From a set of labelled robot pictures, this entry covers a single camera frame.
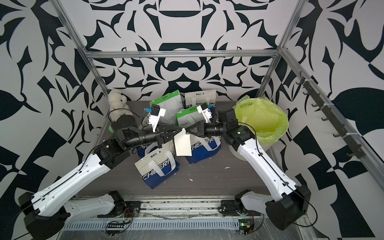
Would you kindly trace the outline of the white receipt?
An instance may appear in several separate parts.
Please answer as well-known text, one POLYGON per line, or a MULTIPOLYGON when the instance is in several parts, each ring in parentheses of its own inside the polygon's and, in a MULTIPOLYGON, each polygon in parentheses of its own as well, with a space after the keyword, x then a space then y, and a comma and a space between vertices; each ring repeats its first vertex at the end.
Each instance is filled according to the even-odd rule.
POLYGON ((178 157, 192 156, 190 134, 188 134, 185 129, 182 129, 178 134, 175 135, 174 145, 175 145, 176 155, 178 157))

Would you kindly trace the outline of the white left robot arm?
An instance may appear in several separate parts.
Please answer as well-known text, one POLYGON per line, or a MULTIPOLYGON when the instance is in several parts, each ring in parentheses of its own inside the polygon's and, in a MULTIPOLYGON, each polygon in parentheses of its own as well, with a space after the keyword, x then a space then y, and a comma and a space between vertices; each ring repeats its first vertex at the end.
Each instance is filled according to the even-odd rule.
POLYGON ((96 146, 87 159, 47 188, 19 197, 25 214, 24 223, 35 240, 47 240, 71 222, 93 216, 114 217, 126 209, 126 202, 117 191, 84 201, 71 201, 79 191, 98 177, 127 159, 131 150, 150 144, 173 140, 182 128, 159 123, 155 128, 140 130, 132 115, 123 115, 111 123, 113 136, 96 146))

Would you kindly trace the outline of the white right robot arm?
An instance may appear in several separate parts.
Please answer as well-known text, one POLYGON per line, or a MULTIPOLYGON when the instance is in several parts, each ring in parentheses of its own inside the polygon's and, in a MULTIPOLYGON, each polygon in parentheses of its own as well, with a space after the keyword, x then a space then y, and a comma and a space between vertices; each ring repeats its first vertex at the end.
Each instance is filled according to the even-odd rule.
POLYGON ((266 215, 276 228, 283 231, 305 215, 310 205, 311 191, 299 186, 269 157, 250 126, 237 120, 233 109, 218 111, 212 122, 199 121, 186 128, 196 137, 221 136, 256 171, 270 194, 243 191, 236 196, 246 211, 266 215))

